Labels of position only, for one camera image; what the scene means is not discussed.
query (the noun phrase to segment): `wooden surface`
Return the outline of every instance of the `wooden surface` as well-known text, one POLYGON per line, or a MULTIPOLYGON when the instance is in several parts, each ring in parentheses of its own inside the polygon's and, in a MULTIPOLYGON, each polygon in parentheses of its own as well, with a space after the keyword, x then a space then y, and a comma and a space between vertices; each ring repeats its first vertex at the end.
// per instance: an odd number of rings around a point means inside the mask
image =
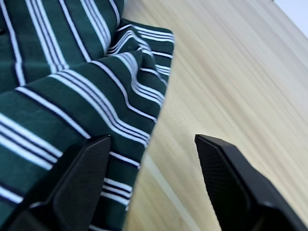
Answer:
POLYGON ((173 30, 167 99, 128 231, 218 231, 193 142, 235 144, 308 224, 308 40, 271 0, 129 0, 125 17, 173 30))

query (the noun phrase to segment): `green towel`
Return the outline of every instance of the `green towel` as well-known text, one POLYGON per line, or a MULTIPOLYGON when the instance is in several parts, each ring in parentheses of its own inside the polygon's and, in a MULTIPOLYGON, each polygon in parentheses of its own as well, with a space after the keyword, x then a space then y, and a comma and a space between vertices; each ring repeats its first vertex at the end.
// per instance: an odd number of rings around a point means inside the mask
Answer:
POLYGON ((165 99, 172 33, 121 19, 123 0, 0 6, 0 226, 67 147, 111 134, 90 230, 121 230, 165 99))

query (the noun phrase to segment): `striped cloth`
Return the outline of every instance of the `striped cloth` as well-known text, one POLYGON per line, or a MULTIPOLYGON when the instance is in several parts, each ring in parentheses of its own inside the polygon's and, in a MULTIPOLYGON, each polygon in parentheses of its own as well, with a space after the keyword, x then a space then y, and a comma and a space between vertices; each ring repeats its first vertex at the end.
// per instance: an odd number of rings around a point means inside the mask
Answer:
POLYGON ((123 0, 0 0, 0 226, 68 146, 111 134, 89 230, 122 230, 174 37, 123 0))

